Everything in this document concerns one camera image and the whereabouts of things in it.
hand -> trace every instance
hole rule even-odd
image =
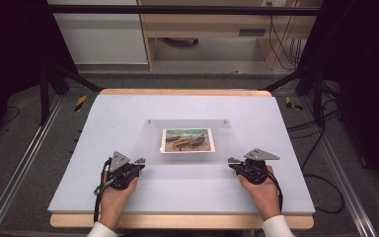
[[[271,166],[266,167],[269,172],[273,173]],[[262,184],[254,185],[241,175],[238,175],[238,178],[242,187],[251,194],[264,220],[281,215],[281,211],[279,210],[278,190],[272,180],[267,178]]]
[[[136,189],[137,181],[138,178],[134,178],[128,185],[128,188],[122,191],[111,187],[104,190],[101,198],[100,223],[107,226],[110,230],[116,231],[125,203],[131,193]]]

aluminum rail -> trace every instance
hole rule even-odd
[[[29,11],[70,14],[180,14],[180,15],[272,15],[333,16],[343,11],[321,8],[226,7],[226,6],[134,6],[134,5],[26,5]]]
[[[6,212],[8,211],[15,195],[17,194],[18,189],[21,186],[21,183],[26,177],[31,164],[35,160],[38,150],[41,147],[41,144],[44,141],[47,132],[54,121],[54,118],[57,115],[62,100],[62,96],[56,96],[55,101],[52,104],[50,116],[48,117],[45,124],[38,128],[38,131],[36,132],[35,137],[33,138],[26,153],[21,159],[20,164],[17,167],[17,170],[14,172],[14,175],[12,176],[7,187],[5,188],[5,191],[0,197],[0,224]]]
[[[310,119],[313,119],[312,116],[312,106],[310,105],[310,100],[305,100],[300,97],[302,105],[305,108],[306,113],[308,114]],[[337,181],[337,184],[344,196],[346,206],[349,209],[349,213],[352,216],[352,219],[356,225],[356,228],[359,231],[359,234],[362,237],[376,237],[377,234],[375,232],[374,227],[370,219],[368,218],[367,213],[365,212],[364,207],[361,204],[361,201],[358,198],[355,190],[352,187],[352,184],[349,181],[345,171],[343,170],[337,155],[334,149],[331,146],[328,138],[323,134],[322,137],[322,150],[325,154],[325,158],[328,162],[328,165],[332,171],[334,179]]]

framed photo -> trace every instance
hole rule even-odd
[[[163,129],[161,153],[214,151],[211,128]]]

shirt cuff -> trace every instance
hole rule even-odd
[[[266,220],[263,224],[266,237],[293,237],[293,233],[285,221],[283,215],[274,216]]]
[[[88,234],[88,237],[117,237],[115,232],[100,222],[94,223],[94,228]]]

cable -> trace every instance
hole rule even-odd
[[[97,196],[97,198],[95,200],[95,208],[94,208],[94,222],[98,221],[98,216],[100,214],[100,203],[101,203],[101,198],[103,197],[103,192],[113,182],[113,181],[108,181],[108,182],[104,183],[104,179],[106,176],[106,169],[111,164],[111,162],[112,162],[112,158],[110,157],[106,161],[106,163],[104,163],[103,171],[101,172],[100,185],[97,186],[97,188],[94,190],[94,195]]]
[[[293,54],[294,51],[294,43],[297,41],[296,45],[296,51],[295,54]],[[290,49],[289,49],[289,55],[290,55],[290,60],[294,63],[294,67],[297,69],[298,64],[300,62],[300,51],[301,51],[301,39],[291,39],[290,43]]]
[[[272,3],[266,4],[266,5],[269,6],[269,7],[272,7]],[[289,23],[290,23],[290,21],[291,21],[291,18],[292,18],[292,16],[290,16],[289,19],[288,19],[288,24],[285,26],[284,34],[287,33],[288,26],[289,26]],[[282,68],[284,68],[284,69],[286,69],[286,70],[295,70],[295,69],[297,68],[297,65],[298,65],[298,63],[296,63],[297,60],[292,60],[292,59],[288,56],[287,52],[285,51],[285,46],[282,44],[282,40],[279,38],[279,35],[278,35],[278,33],[277,33],[276,29],[275,29],[275,26],[273,25],[273,18],[272,18],[272,15],[269,15],[269,19],[270,19],[270,23],[269,23],[269,32],[268,32],[269,37],[268,37],[268,41],[269,41],[269,46],[270,46],[271,50],[272,50],[273,53],[275,54],[276,59],[278,60],[278,63],[279,63],[279,65],[280,65]],[[271,40],[270,40],[272,30],[274,31],[274,34],[275,34],[275,36],[276,36],[276,38],[277,38],[277,40],[278,40],[278,42],[279,42],[279,45],[281,46],[282,51],[283,51],[284,54],[285,54],[285,57],[287,58],[288,62],[289,62],[291,65],[294,66],[294,68],[287,68],[287,67],[285,67],[285,66],[282,65],[281,60],[279,59],[279,56],[278,56],[278,54],[276,53],[275,49],[273,48],[273,46],[272,46],[272,42],[271,42]],[[297,54],[297,57],[299,57],[299,55],[300,55],[300,53],[299,53],[299,49],[300,49],[300,47],[301,47],[301,44],[300,44],[300,46],[297,44],[297,51],[296,51],[296,53],[298,53],[298,54]]]
[[[327,101],[322,105],[322,107],[324,108],[325,105],[326,105],[327,103],[329,103],[329,102],[336,102],[336,101],[337,101],[337,99],[330,99],[330,100],[327,100]]]
[[[327,213],[327,214],[338,214],[338,213],[340,213],[343,210],[343,208],[345,206],[345,200],[343,198],[343,194],[342,194],[341,190],[337,186],[335,186],[329,180],[327,180],[327,179],[325,179],[323,177],[317,176],[317,175],[303,174],[303,177],[316,178],[318,180],[321,180],[321,181],[327,183],[328,185],[332,186],[338,192],[338,194],[341,197],[341,206],[338,209],[336,209],[336,210],[326,210],[326,209],[320,208],[318,205],[315,206],[316,209],[318,209],[320,211],[323,211],[324,213]]]
[[[285,67],[284,65],[282,65],[281,60],[279,59],[278,54],[276,53],[275,49],[273,49],[272,42],[270,41],[270,33],[272,32],[272,29],[274,29],[274,27],[273,27],[272,15],[269,15],[269,17],[270,17],[270,24],[269,24],[269,38],[268,38],[268,41],[269,41],[270,49],[271,49],[271,50],[273,51],[273,53],[275,54],[276,59],[278,60],[278,63],[279,63],[279,65],[280,65],[282,68],[284,68],[285,70],[294,70],[295,68],[287,68],[287,67]],[[287,54],[286,54],[286,52],[285,52],[283,46],[282,46],[282,50],[284,51],[285,56],[287,56]],[[294,64],[289,60],[288,56],[287,56],[287,59],[288,59],[288,61],[290,62],[290,64],[294,66]]]
[[[307,135],[302,135],[302,136],[292,136],[292,137],[290,137],[290,139],[305,138],[305,137],[312,136],[312,135],[314,135],[314,134],[316,134],[316,133],[319,133],[319,132],[321,132],[321,130],[315,131],[315,132],[313,132],[313,133],[309,133],[309,134],[307,134]]]
[[[323,80],[323,92],[328,93],[329,95],[331,95],[332,98],[328,96],[331,99],[336,99],[336,98],[338,98],[341,95],[341,92],[339,90],[337,90],[337,89],[333,88],[332,86],[328,85],[325,80]]]
[[[310,150],[309,154],[307,155],[306,157],[306,160],[303,162],[303,164],[301,165],[301,172],[303,172],[304,170],[304,167],[306,166],[307,162],[309,161],[310,157],[312,156],[313,154],[313,151],[315,150],[315,148],[318,146],[319,144],[319,141],[322,139],[322,136],[323,136],[323,133],[325,132],[325,127],[322,128],[322,131],[321,133],[319,134],[319,137],[317,139],[317,141],[315,142],[315,144],[313,145],[312,149]]]
[[[2,122],[0,123],[1,125],[5,124],[5,123],[8,123],[8,122],[10,122],[10,121],[12,121],[12,120],[14,120],[14,119],[20,114],[20,109],[18,109],[17,107],[7,107],[7,109],[15,109],[15,110],[17,111],[17,114],[14,115],[14,116],[13,116],[11,119],[9,119],[9,120],[2,121]]]
[[[330,116],[337,115],[337,113],[339,111],[340,110],[331,111],[331,112],[327,113],[326,115],[324,115],[324,118],[326,118],[327,120],[329,120],[329,119],[331,119]],[[301,124],[298,124],[298,125],[290,126],[290,127],[287,128],[287,131],[291,132],[291,131],[297,131],[297,130],[306,129],[306,128],[312,126],[315,122],[316,122],[315,120],[311,120],[311,121],[307,121],[307,122],[304,122],[304,123],[301,123]]]
[[[278,200],[279,200],[279,210],[282,210],[282,204],[284,202],[284,196],[282,194],[281,187],[279,186],[278,180],[276,177],[271,173],[270,171],[267,172],[267,177],[272,180],[272,182],[275,184],[276,188],[278,189]]]

